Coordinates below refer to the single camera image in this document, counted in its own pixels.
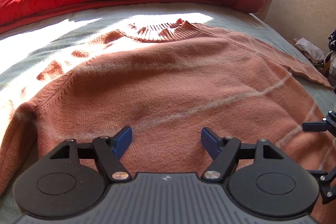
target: mattress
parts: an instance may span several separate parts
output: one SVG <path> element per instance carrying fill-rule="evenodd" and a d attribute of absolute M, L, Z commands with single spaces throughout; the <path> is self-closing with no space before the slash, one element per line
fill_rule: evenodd
<path fill-rule="evenodd" d="M 258 38 L 277 49 L 310 64 L 309 61 L 275 30 L 255 16 L 234 11 L 230 8 L 193 3 L 140 4 L 84 10 L 61 15 L 29 24 L 0 35 L 0 104 L 8 107 L 8 98 L 13 92 L 22 92 L 25 81 L 41 73 L 57 55 L 72 52 L 78 44 L 86 43 L 101 33 L 118 25 L 140 23 L 160 24 L 187 20 L 191 23 L 205 23 L 239 31 Z M 321 111 L 326 114 L 335 110 L 336 95 L 329 89 L 296 77 L 305 90 L 313 97 Z M 25 99 L 34 96 L 46 82 L 34 89 L 23 90 Z M 20 97 L 10 103 L 14 110 L 23 101 Z M 5 117 L 1 124 L 6 126 Z M 37 159 L 36 149 L 22 166 L 17 175 Z M 0 224 L 13 223 L 20 216 L 12 196 L 12 183 L 0 196 Z"/>

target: white logo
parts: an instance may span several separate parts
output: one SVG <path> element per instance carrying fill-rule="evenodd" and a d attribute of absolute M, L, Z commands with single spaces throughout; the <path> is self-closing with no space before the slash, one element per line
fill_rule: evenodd
<path fill-rule="evenodd" d="M 164 176 L 162 177 L 163 180 L 167 181 L 167 180 L 170 180 L 171 179 L 171 176 Z"/>

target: gray ridged panel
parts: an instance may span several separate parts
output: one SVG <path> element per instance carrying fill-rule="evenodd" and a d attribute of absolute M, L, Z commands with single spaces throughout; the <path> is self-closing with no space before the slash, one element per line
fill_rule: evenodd
<path fill-rule="evenodd" d="M 218 184 L 196 174 L 140 173 L 115 184 L 92 210 L 67 220 L 41 220 L 24 215 L 16 224 L 317 224 L 310 216 L 271 221 L 248 215 Z"/>

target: sweater collar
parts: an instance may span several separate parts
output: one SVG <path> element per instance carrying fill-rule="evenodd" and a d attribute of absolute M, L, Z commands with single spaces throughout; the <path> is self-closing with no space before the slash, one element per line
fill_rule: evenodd
<path fill-rule="evenodd" d="M 124 36 L 141 42 L 171 42 L 196 36 L 201 28 L 197 24 L 179 19 L 175 23 L 163 23 L 139 27 L 135 24 L 118 29 Z"/>

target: sweater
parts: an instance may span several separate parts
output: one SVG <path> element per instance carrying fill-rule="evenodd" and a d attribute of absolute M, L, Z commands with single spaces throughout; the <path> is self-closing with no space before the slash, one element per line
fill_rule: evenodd
<path fill-rule="evenodd" d="M 62 58 L 37 75 L 53 81 L 18 107 L 6 130 L 0 193 L 36 140 L 42 156 L 64 139 L 91 142 L 126 125 L 133 142 L 121 162 L 132 175 L 201 174 L 211 163 L 204 126 L 245 143 L 266 138 L 306 169 L 336 165 L 331 134 L 302 131 L 323 115 L 293 75 L 332 87 L 312 66 L 246 34 L 181 19 L 131 24 Z M 332 223 L 333 206 L 318 202 L 313 216 Z"/>

